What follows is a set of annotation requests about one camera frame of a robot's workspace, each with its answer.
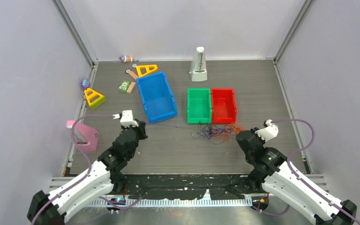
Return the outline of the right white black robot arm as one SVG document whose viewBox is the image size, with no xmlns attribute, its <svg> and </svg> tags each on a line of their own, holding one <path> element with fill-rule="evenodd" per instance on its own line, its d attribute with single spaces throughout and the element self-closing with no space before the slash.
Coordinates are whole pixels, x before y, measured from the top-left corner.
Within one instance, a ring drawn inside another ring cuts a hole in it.
<svg viewBox="0 0 360 225">
<path fill-rule="evenodd" d="M 276 137 L 278 129 L 269 135 L 262 130 L 245 130 L 236 141 L 253 166 L 247 184 L 254 192 L 275 195 L 301 213 L 313 225 L 352 225 L 357 206 L 350 200 L 340 200 L 323 190 L 301 173 L 288 158 L 265 142 Z"/>
</svg>

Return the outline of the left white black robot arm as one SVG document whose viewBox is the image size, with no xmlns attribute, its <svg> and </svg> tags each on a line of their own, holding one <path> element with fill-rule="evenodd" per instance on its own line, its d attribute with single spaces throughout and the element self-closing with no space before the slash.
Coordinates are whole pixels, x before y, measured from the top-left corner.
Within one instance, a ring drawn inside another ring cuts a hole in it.
<svg viewBox="0 0 360 225">
<path fill-rule="evenodd" d="M 144 121 L 122 127 L 112 146 L 105 150 L 84 172 L 63 186 L 34 194 L 27 213 L 33 225 L 64 225 L 79 210 L 110 192 L 120 194 L 126 184 L 121 170 L 134 157 L 141 140 L 147 139 Z"/>
</svg>

